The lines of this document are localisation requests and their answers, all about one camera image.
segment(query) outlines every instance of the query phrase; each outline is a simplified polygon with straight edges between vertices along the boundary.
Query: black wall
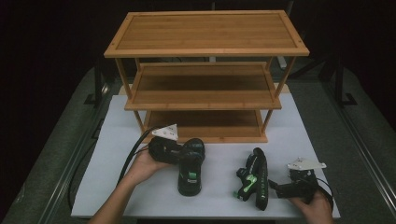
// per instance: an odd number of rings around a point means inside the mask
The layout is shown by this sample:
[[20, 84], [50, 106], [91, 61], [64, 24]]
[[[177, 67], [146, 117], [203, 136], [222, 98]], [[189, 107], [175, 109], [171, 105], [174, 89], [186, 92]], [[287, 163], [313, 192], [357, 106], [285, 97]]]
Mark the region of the black wall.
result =
[[[395, 4], [295, 0], [291, 18], [317, 57], [336, 46], [389, 123], [394, 118]], [[128, 11], [208, 10], [211, 1], [83, 0], [0, 3], [3, 218], [64, 107]], [[267, 9], [276, 1], [218, 0], [217, 9]]]

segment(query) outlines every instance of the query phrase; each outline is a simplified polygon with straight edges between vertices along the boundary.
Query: hand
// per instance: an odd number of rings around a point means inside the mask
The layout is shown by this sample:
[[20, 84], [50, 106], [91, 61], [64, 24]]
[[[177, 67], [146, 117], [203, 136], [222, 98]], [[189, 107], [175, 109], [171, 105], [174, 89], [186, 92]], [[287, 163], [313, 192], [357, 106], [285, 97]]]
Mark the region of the hand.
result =
[[149, 179], [156, 171], [169, 166], [167, 163], [152, 159], [146, 149], [147, 147], [143, 147], [136, 154], [128, 173], [91, 218], [90, 223], [120, 223], [123, 211], [134, 191], [134, 187]]
[[167, 166], [170, 166], [170, 164], [152, 159], [149, 155], [148, 146], [145, 146], [136, 154], [134, 162], [123, 180], [131, 180], [132, 183], [137, 185], [149, 179], [158, 170]]
[[319, 190], [315, 192], [310, 204], [304, 203], [299, 198], [290, 198], [289, 201], [301, 210], [308, 224], [334, 223], [330, 203]]

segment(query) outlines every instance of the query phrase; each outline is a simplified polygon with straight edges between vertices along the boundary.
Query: wooden slat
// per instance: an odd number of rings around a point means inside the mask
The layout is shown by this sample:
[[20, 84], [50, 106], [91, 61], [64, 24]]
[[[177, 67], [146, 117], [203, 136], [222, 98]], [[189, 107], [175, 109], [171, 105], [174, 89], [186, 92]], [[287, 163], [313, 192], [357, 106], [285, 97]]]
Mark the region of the wooden slat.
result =
[[129, 13], [127, 18], [106, 57], [309, 53], [284, 11]]
[[280, 109], [265, 63], [142, 63], [127, 110]]
[[261, 116], [254, 110], [149, 111], [145, 128], [176, 123], [178, 142], [193, 137], [206, 143], [267, 142], [260, 131]]

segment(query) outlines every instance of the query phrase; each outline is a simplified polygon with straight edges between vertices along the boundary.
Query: shelf frame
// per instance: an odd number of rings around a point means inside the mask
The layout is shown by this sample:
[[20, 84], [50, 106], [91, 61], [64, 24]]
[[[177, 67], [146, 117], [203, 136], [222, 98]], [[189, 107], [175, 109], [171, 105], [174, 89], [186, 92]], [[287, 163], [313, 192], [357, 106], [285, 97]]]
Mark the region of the shelf frame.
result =
[[[145, 69], [156, 64], [147, 65], [140, 62], [140, 58], [152, 57], [270, 57], [264, 64], [264, 71], [270, 74], [270, 67], [275, 56], [289, 56], [285, 72], [278, 86], [271, 90], [273, 100], [279, 101], [279, 94], [289, 76], [297, 56], [307, 56], [309, 50], [295, 31], [288, 15], [281, 10], [250, 10], [250, 11], [194, 11], [194, 12], [131, 12], [128, 13], [120, 29], [113, 38], [105, 52], [105, 57], [114, 58], [120, 72], [120, 77], [128, 96], [125, 109], [134, 111], [134, 115], [141, 131], [145, 131], [153, 124], [150, 120], [158, 118], [162, 111], [176, 114], [201, 111], [202, 113], [233, 113], [244, 111], [254, 114], [258, 131], [254, 137], [245, 136], [221, 136], [214, 132], [223, 127], [216, 126], [206, 129], [207, 133], [215, 133], [213, 136], [203, 137], [206, 142], [267, 142], [265, 130], [274, 109], [280, 109], [279, 105], [255, 105], [243, 107], [238, 104], [136, 104], [138, 85], [129, 87], [126, 72], [122, 64], [122, 58], [135, 58], [137, 73], [135, 84], [139, 84]], [[267, 109], [265, 120], [262, 121], [260, 111]], [[145, 121], [139, 116], [138, 110], [147, 110]], [[195, 128], [180, 127], [185, 133], [190, 133]]]

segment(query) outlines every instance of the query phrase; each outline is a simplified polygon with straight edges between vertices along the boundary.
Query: wooden shelf tier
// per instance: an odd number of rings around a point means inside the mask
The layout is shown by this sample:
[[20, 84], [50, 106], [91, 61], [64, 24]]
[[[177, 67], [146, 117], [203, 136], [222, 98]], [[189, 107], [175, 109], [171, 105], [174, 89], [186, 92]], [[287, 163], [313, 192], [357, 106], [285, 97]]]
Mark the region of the wooden shelf tier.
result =
[[205, 143], [268, 142], [261, 132], [259, 110], [148, 111], [144, 126], [147, 129], [174, 123], [180, 143], [194, 137]]
[[141, 63], [126, 110], [280, 109], [266, 63]]

